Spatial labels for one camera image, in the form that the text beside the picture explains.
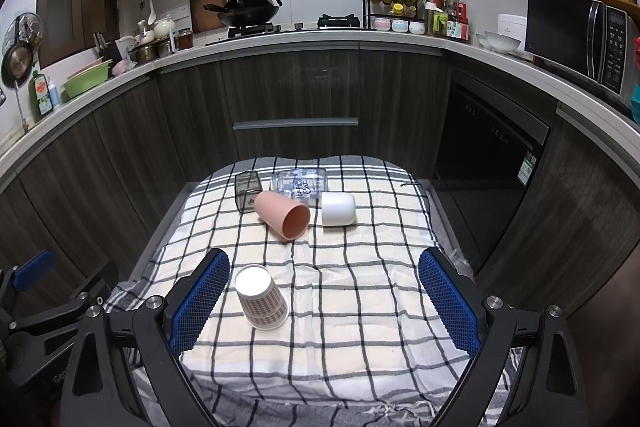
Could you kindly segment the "white plastic cup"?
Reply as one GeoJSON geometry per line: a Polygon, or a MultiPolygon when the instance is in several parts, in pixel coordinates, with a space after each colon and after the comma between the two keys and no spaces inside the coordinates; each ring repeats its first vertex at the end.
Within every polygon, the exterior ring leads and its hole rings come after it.
{"type": "Polygon", "coordinates": [[[321,195],[321,220],[324,227],[349,227],[356,222],[356,200],[346,192],[321,195]]]}

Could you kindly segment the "dark transparent cup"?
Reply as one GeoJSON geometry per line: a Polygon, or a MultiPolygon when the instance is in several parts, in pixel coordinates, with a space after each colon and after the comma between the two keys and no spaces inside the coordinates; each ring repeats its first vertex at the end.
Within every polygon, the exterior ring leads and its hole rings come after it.
{"type": "Polygon", "coordinates": [[[262,181],[255,170],[238,173],[234,177],[234,202],[239,213],[253,212],[255,199],[262,193],[262,181]]]}

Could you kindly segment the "pink plastic cup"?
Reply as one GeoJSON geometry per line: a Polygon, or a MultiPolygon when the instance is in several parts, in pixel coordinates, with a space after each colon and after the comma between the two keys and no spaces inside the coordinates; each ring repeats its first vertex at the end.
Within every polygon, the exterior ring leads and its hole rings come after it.
{"type": "Polygon", "coordinates": [[[256,196],[254,208],[258,217],[285,241],[298,239],[308,228],[309,208],[282,194],[262,191],[256,196]]]}

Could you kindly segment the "green basin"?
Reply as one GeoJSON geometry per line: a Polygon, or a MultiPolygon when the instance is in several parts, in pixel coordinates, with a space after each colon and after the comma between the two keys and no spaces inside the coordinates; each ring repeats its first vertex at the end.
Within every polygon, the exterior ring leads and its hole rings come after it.
{"type": "Polygon", "coordinates": [[[64,92],[67,98],[77,98],[79,95],[98,87],[108,78],[108,69],[111,66],[111,60],[99,62],[86,67],[81,72],[68,78],[63,84],[64,92]]]}

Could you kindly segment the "white bowl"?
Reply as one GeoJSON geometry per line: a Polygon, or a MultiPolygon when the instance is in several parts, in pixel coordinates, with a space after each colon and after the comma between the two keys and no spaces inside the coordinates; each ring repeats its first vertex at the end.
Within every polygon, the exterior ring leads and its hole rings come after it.
{"type": "Polygon", "coordinates": [[[521,44],[521,41],[517,38],[504,36],[492,31],[486,31],[485,37],[491,49],[502,54],[514,53],[521,44]]]}

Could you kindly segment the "hanging frying pan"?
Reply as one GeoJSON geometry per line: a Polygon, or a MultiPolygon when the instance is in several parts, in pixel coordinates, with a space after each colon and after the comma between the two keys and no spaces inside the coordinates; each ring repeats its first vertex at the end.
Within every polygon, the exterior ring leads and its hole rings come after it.
{"type": "Polygon", "coordinates": [[[25,12],[10,23],[2,44],[1,78],[16,90],[28,79],[43,37],[43,22],[33,12],[25,12]]]}

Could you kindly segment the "black wok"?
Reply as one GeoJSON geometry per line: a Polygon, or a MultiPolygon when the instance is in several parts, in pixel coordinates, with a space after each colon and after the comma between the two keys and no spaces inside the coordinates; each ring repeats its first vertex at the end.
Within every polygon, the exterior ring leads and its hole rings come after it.
{"type": "Polygon", "coordinates": [[[239,28],[269,23],[281,6],[281,0],[227,0],[224,5],[204,4],[203,9],[216,13],[224,26],[239,28]]]}

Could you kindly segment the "checkered white cloth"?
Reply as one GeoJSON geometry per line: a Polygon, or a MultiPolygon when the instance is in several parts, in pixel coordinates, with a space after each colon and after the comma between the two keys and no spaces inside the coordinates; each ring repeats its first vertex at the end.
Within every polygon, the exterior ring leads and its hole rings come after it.
{"type": "Polygon", "coordinates": [[[142,272],[120,283],[108,311],[165,295],[217,247],[233,271],[262,265],[288,304],[272,331],[246,321],[224,288],[195,346],[181,355],[191,384],[224,426],[426,426],[454,390],[469,355],[454,347],[422,288],[418,263],[438,244],[424,188],[406,170],[367,156],[319,160],[329,188],[356,202],[350,228],[326,228],[318,206],[307,231],[284,243],[234,203],[234,179],[262,183],[291,159],[236,162],[195,183],[142,272]]]}

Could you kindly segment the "white teapot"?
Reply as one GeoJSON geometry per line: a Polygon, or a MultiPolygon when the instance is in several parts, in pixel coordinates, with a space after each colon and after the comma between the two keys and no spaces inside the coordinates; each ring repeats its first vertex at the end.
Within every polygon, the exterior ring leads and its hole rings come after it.
{"type": "Polygon", "coordinates": [[[153,26],[154,38],[162,40],[170,36],[171,31],[176,29],[175,21],[170,17],[164,17],[157,20],[153,26]]]}

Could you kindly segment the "houndstooth paper cup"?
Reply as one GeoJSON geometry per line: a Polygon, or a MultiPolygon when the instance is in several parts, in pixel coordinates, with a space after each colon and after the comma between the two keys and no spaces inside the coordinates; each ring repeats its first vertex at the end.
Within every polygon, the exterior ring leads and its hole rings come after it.
{"type": "Polygon", "coordinates": [[[277,329],[288,318],[288,304],[263,265],[247,265],[234,276],[244,317],[250,326],[262,331],[277,329]]]}

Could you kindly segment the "clear patterned glass jar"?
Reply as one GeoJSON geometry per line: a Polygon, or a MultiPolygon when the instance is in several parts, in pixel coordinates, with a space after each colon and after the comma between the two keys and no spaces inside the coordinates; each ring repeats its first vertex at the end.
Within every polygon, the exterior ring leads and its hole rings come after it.
{"type": "Polygon", "coordinates": [[[309,206],[328,191],[328,174],[323,168],[293,168],[275,173],[270,190],[309,206]]]}

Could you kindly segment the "green dish soap bottle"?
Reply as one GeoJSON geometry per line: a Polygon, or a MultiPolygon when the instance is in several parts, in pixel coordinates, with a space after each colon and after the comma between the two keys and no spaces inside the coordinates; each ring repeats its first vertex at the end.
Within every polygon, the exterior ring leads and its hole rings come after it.
{"type": "Polygon", "coordinates": [[[38,116],[47,116],[53,112],[53,103],[47,78],[45,75],[42,75],[41,72],[34,72],[32,80],[34,80],[34,95],[38,116]]]}

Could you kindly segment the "gas stove burner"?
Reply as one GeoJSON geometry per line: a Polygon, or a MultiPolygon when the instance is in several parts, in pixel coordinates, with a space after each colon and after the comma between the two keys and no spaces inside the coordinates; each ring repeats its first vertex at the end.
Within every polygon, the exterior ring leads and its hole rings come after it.
{"type": "Polygon", "coordinates": [[[319,29],[359,29],[360,20],[355,14],[348,14],[343,16],[332,16],[328,14],[322,14],[318,18],[317,27],[319,29]]]}

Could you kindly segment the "black microwave oven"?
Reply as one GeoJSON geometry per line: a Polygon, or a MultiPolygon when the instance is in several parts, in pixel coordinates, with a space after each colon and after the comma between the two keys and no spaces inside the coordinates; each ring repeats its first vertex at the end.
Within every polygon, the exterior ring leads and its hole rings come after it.
{"type": "Polygon", "coordinates": [[[639,86],[639,27],[598,0],[527,0],[525,51],[631,106],[639,86]]]}

